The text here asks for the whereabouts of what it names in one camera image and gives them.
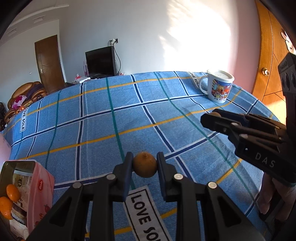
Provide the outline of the right hand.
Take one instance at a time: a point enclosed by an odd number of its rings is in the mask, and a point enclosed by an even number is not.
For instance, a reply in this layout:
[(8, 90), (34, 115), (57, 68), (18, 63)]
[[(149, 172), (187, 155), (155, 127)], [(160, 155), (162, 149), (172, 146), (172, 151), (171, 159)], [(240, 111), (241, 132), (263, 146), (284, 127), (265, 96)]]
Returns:
[(269, 174), (264, 173), (258, 198), (261, 214), (267, 214), (280, 204), (275, 212), (277, 220), (287, 220), (295, 203), (295, 186), (287, 187)]

